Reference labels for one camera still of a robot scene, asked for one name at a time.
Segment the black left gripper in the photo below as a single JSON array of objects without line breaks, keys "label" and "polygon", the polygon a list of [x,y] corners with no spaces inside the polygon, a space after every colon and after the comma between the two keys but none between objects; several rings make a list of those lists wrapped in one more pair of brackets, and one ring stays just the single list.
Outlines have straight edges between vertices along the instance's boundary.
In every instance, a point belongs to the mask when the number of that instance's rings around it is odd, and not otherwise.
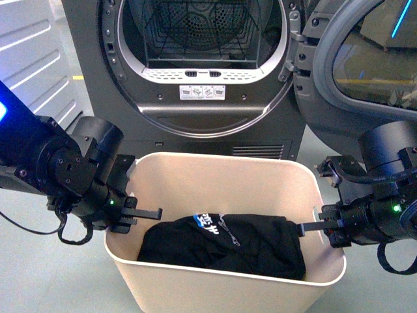
[{"label": "black left gripper", "polygon": [[126,193],[129,178],[126,172],[135,161],[133,155],[117,155],[98,168],[98,177],[78,203],[78,217],[86,228],[115,233],[128,233],[135,218],[160,220],[162,208],[156,211],[134,209],[137,200]]}]

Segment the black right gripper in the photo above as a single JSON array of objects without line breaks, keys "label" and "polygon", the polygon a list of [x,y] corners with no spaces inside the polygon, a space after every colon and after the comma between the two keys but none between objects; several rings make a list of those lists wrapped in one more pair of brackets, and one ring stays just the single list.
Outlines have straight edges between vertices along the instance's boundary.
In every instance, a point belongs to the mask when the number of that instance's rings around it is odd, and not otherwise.
[{"label": "black right gripper", "polygon": [[329,156],[317,166],[337,188],[320,222],[297,225],[297,234],[323,230],[334,248],[388,244],[416,238],[416,162],[397,157],[365,171],[352,156]]}]

